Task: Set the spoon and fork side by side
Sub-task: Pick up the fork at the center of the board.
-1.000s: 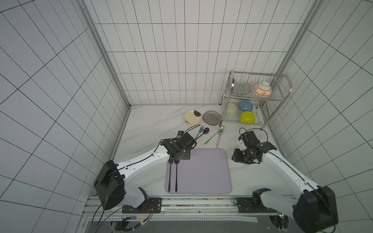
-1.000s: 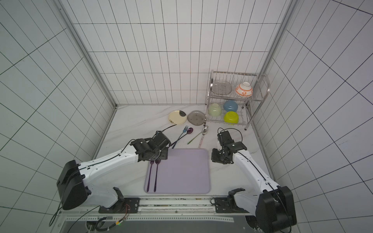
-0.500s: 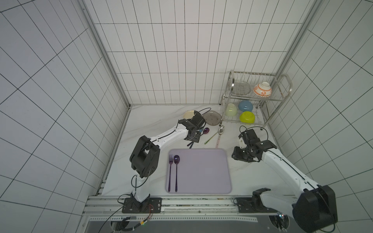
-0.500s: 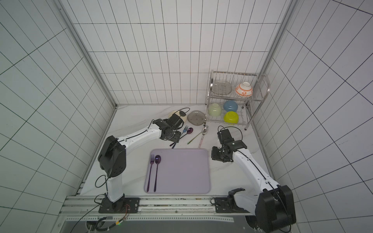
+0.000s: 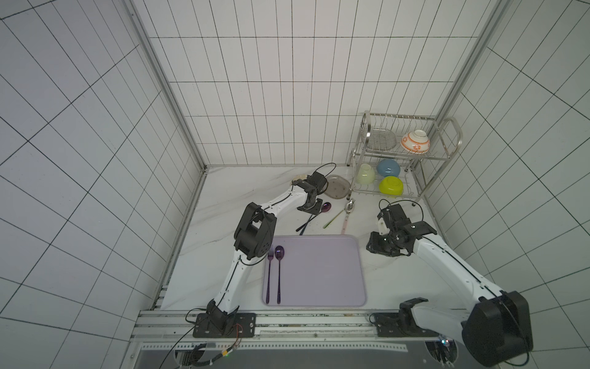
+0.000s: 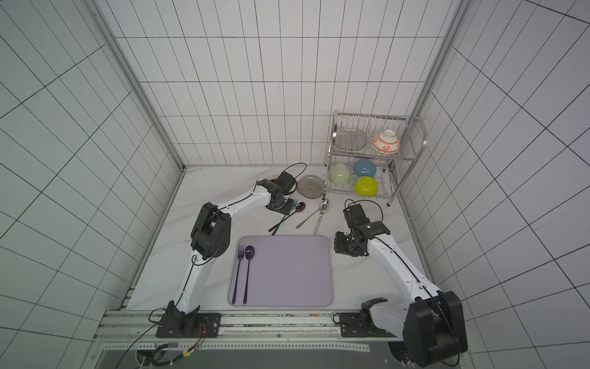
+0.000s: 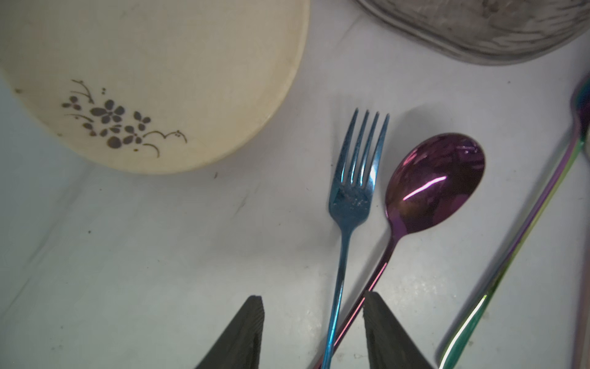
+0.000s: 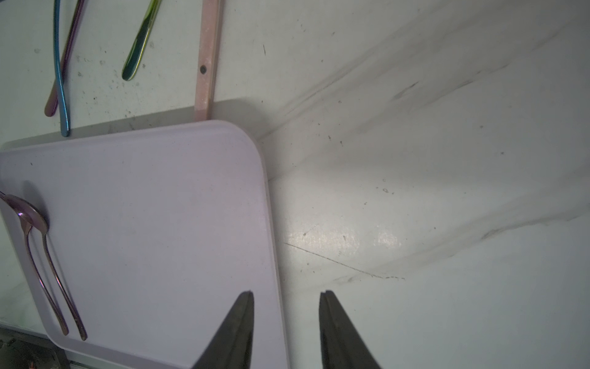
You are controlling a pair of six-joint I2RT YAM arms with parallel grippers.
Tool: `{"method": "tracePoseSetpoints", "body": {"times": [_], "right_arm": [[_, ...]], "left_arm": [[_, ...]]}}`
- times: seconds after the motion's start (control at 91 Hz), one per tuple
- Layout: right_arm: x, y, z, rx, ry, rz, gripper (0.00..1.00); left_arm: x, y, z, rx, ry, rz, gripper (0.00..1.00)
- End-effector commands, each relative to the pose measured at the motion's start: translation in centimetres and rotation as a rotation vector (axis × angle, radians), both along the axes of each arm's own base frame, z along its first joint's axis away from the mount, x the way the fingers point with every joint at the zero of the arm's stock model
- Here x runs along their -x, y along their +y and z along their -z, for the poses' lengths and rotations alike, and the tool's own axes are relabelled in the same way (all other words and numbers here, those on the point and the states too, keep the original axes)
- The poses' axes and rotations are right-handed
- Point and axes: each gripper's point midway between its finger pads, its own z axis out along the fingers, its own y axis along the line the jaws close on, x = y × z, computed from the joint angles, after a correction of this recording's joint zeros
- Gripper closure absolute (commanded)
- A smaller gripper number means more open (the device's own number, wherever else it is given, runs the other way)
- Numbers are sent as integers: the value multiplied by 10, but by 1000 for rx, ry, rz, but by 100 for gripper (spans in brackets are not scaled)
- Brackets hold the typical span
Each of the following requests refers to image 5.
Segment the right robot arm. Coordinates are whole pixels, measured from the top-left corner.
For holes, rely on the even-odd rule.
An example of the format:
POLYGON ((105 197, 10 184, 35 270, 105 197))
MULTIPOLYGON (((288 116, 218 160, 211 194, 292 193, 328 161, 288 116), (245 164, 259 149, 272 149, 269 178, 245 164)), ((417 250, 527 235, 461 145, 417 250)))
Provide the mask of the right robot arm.
POLYGON ((402 335, 437 333, 463 344, 485 367, 533 350, 528 301, 519 292, 506 292, 468 265, 430 224, 418 221, 394 231, 371 232, 367 250, 388 257, 420 258, 462 302, 459 309, 444 308, 422 297, 400 303, 393 325, 402 335))

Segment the lilac placemat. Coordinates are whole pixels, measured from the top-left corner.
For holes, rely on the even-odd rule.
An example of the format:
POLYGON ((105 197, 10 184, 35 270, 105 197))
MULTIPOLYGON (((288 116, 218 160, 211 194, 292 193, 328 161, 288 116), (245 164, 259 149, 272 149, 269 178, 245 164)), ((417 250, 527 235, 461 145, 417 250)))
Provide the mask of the lilac placemat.
MULTIPOLYGON (((277 236, 282 245, 281 304, 277 304, 278 260, 271 264, 270 304, 272 307, 361 307, 367 292, 357 238, 350 235, 277 236)), ((262 302, 265 304, 267 261, 264 264, 262 302)))

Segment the purple fork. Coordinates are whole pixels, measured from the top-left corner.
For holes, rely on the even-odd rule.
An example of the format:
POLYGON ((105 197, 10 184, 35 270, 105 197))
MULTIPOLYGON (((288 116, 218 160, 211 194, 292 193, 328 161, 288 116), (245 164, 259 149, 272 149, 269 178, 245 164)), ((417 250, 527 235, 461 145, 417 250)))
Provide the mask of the purple fork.
POLYGON ((270 276, 271 276, 271 264, 274 258, 274 249, 271 247, 267 253, 267 284, 266 284, 266 296, 265 304, 270 304, 270 276))

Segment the dark purple spoon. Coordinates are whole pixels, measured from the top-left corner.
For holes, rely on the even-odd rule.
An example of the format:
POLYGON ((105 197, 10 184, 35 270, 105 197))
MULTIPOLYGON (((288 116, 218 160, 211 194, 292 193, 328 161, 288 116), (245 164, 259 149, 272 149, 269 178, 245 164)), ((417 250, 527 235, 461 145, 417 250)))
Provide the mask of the dark purple spoon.
MULTIPOLYGON (((321 214, 329 212, 329 210, 330 210, 330 209, 331 209, 331 204, 330 204, 329 202, 325 202, 325 203, 322 205, 322 208, 321 208, 321 214)), ((307 229, 307 227, 305 227, 305 229, 304 229, 304 230, 302 230, 301 232, 299 232, 299 235, 303 235, 303 234, 304 234, 304 232, 306 231, 306 229, 307 229)))

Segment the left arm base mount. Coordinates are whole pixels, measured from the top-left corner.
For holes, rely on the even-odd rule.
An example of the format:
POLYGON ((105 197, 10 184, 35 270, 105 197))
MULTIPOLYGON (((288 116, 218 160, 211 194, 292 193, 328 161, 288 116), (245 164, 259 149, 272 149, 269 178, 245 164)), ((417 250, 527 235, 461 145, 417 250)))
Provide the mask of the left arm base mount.
POLYGON ((235 313, 220 318, 199 314, 192 332, 193 338, 253 338, 256 328, 255 313, 235 313))

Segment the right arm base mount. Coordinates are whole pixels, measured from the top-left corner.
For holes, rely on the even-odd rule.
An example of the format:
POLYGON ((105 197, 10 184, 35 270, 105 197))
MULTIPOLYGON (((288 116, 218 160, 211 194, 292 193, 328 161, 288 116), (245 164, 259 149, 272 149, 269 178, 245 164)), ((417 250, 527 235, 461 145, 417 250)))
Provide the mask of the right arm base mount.
POLYGON ((397 312, 371 313, 369 322, 376 328, 379 338, 433 338, 439 334, 417 326, 404 326, 397 312))

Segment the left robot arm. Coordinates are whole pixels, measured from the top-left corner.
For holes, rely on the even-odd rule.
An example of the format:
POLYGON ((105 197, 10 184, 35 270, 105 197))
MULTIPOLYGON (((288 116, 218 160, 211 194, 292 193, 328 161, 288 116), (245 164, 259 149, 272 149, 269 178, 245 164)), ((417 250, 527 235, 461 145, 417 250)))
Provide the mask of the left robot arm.
POLYGON ((219 329, 234 325, 239 309, 237 294, 245 285, 250 269, 267 257, 275 233, 277 219, 293 210, 311 215, 321 213, 320 195, 327 188, 327 180, 298 178, 286 192, 263 204, 252 202, 244 209, 234 232, 234 257, 218 295, 206 307, 210 322, 219 329))

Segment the blue fork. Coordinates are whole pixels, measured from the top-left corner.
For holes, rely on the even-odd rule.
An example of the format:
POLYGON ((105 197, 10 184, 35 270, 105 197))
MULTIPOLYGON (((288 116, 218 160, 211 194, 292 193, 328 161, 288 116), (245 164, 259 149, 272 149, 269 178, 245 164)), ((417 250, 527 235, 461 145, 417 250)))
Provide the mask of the blue fork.
POLYGON ((302 224, 299 228, 295 230, 295 232, 301 232, 302 230, 304 230, 305 227, 307 227, 307 225, 309 224, 309 222, 315 218, 315 216, 316 215, 311 215, 310 218, 304 224, 302 224))

